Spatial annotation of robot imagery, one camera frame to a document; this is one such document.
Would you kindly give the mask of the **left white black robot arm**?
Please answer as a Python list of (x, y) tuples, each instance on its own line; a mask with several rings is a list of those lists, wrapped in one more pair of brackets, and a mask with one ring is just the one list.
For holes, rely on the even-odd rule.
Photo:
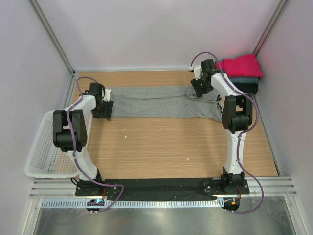
[(105, 184), (98, 168), (92, 163), (87, 145), (92, 119), (111, 119), (114, 102), (111, 90), (98, 82), (91, 82), (85, 92), (79, 90), (78, 100), (66, 110), (55, 110), (52, 115), (53, 144), (71, 156), (80, 182), (87, 181), (87, 191), (94, 196), (103, 192)]

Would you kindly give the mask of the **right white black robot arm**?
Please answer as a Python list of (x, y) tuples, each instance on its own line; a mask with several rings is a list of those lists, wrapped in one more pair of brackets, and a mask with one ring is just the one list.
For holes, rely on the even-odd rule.
[(216, 90), (224, 100), (221, 120), (227, 133), (226, 162), (221, 178), (210, 180), (207, 187), (216, 194), (237, 194), (245, 186), (242, 161), (246, 131), (252, 124), (252, 103), (225, 73), (217, 69), (212, 59), (204, 60), (198, 66), (191, 65), (189, 71), (194, 74), (191, 84), (198, 98)]

